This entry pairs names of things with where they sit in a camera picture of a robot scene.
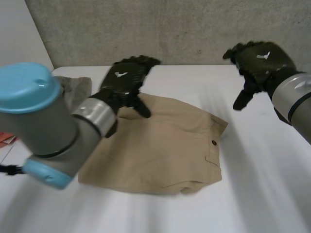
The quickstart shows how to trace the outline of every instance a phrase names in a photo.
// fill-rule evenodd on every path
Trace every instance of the gray concrete wall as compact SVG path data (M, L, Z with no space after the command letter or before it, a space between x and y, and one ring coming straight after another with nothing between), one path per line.
M55 67L145 54L170 65L228 64L238 42L279 43L311 72L311 0L26 0Z

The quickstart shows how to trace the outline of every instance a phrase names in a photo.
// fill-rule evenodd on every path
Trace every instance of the silver metal ring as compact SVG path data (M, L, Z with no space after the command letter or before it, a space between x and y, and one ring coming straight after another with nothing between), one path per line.
M104 137L116 121L112 108L105 102L88 98L73 112L91 121Z

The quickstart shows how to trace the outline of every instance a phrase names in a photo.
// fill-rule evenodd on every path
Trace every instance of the red object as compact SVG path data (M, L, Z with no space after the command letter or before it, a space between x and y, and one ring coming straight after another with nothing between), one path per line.
M12 144L16 141L17 137L14 137L12 140L9 140L11 137L14 137L14 134L0 132L0 148Z

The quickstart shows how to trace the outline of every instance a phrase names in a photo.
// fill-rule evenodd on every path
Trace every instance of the white logo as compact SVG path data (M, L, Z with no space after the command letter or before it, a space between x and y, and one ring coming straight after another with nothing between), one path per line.
M121 77L121 76L123 76L123 75L125 75L125 74L127 74L127 73L128 73L128 72L123 73L123 74L120 74L119 72L116 72L115 75L117 76L117 78L119 78L119 77Z
M268 59L268 57L269 57L269 55L270 55L270 52L268 52L268 54L267 55L263 55L263 56L261 56L261 55L257 55L257 57L256 58L260 58L260 59Z

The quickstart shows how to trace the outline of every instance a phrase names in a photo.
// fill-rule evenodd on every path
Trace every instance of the gray cloth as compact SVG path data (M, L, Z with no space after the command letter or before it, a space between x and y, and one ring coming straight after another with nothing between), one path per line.
M67 107L73 112L92 92L92 80L87 77L68 78L56 76L63 87Z

